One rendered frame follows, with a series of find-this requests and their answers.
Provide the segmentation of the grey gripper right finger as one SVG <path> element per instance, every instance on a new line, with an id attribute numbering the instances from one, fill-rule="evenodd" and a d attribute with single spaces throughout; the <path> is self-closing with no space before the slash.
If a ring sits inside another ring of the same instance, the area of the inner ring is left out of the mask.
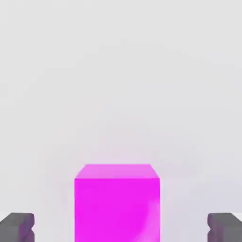
<path id="1" fill-rule="evenodd" d="M 232 213 L 209 213 L 207 242 L 242 242 L 242 221 Z"/>

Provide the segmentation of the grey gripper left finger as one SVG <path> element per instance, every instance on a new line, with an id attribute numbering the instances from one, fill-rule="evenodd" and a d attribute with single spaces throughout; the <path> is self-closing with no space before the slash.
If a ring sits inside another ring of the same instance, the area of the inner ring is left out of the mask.
<path id="1" fill-rule="evenodd" d="M 35 242 L 33 213 L 10 213 L 0 221 L 0 242 Z"/>

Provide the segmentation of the small magenta cube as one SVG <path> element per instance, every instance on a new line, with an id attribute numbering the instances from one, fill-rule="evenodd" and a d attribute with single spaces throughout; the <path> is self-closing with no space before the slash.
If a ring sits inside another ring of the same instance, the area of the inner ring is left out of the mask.
<path id="1" fill-rule="evenodd" d="M 149 164 L 87 164 L 75 178 L 75 242 L 160 242 L 160 179 Z"/>

